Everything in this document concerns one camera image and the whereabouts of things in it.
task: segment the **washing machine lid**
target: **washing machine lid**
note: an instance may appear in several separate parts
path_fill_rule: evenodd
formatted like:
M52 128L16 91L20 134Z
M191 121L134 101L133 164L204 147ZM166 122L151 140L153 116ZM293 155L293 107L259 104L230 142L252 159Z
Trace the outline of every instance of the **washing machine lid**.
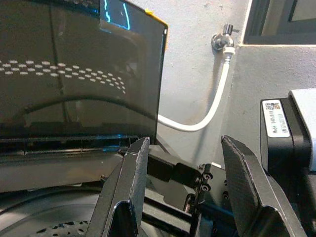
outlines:
M165 23L124 0L2 0L0 33L0 140L154 142Z

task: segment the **concrete wall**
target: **concrete wall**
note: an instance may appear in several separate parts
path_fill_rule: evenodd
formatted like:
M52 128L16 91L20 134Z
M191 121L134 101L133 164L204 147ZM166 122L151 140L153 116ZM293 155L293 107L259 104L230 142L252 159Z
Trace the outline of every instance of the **concrete wall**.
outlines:
M220 108L203 131L183 133L158 126L159 134L185 160L224 164L220 137L231 135L257 155L259 102L289 90L316 87L316 47L240 44L248 0L133 0L169 23L159 113L186 124L199 122L212 103L220 55L210 38L226 22L240 30Z
M223 133L245 143L259 156L260 100L287 97L289 90L313 87L316 47L241 46Z
M169 24L159 113L184 124L204 118L217 86L221 55L213 53L210 39L225 23L234 24L241 35L247 0L132 0L149 8ZM228 100L232 71L224 99L212 124L205 130L183 133L158 126L159 135L185 160L210 162L221 135L222 117Z

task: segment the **white cable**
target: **white cable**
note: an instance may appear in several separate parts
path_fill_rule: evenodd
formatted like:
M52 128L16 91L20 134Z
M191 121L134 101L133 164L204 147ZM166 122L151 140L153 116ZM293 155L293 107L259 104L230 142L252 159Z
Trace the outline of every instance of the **white cable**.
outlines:
M225 88L225 83L226 83L226 79L227 79L227 75L228 75L230 61L231 61L232 56L235 54L235 48L225 47L223 50L223 54L225 55L224 56L225 61L224 61L224 65L222 68L221 78L220 78L219 83L218 83L218 87L217 87L214 101L213 101L212 106L209 109L207 115L205 116L205 118L201 122L199 122L195 125L184 125L184 124L180 124L178 122L175 122L171 119L168 119L162 115L158 115L158 122L160 122L161 124L163 124L167 127L171 127L173 129L176 129L176 130L179 130L182 132L199 131L199 130L205 128L209 124L209 122L211 122L211 120L213 119L213 117L217 111L217 108L219 106L221 98L223 96L223 91Z

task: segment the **water faucet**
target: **water faucet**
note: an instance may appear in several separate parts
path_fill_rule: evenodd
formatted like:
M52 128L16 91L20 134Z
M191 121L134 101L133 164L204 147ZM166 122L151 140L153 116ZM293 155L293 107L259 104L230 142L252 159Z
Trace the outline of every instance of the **water faucet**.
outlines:
M212 47L217 51L222 50L224 47L233 47L234 40L231 37L232 31L233 25L225 24L222 34L213 35L211 40Z

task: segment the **qr code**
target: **qr code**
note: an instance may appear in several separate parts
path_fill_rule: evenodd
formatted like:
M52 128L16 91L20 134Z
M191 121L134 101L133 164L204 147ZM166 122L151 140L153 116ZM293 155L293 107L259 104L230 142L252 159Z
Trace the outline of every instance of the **qr code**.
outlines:
M279 110L280 109L280 104L275 102L275 103L266 103L266 110Z

